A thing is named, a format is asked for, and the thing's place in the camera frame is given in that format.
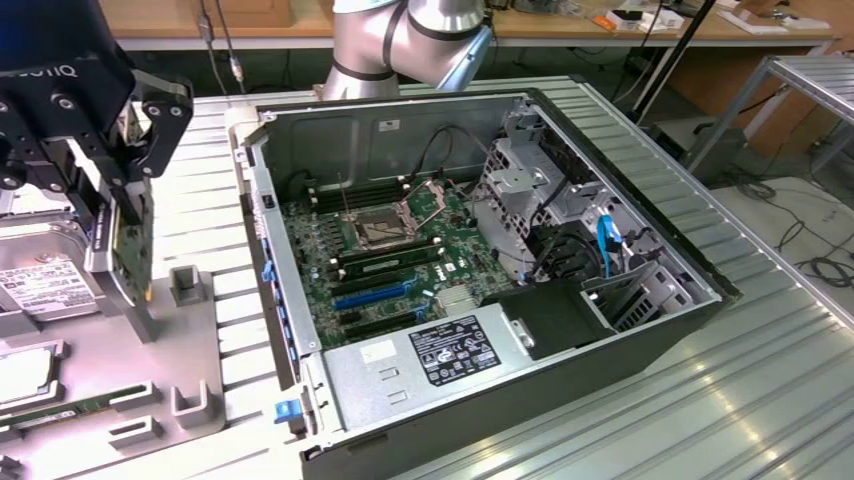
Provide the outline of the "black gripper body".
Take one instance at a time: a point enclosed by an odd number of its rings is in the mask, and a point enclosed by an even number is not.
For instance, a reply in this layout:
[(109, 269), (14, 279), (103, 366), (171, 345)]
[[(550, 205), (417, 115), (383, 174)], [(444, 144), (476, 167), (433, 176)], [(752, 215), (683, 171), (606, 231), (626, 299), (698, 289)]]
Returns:
[(92, 130), (113, 147), (135, 79), (96, 1), (1, 3), (1, 123), (17, 111), (41, 139)]

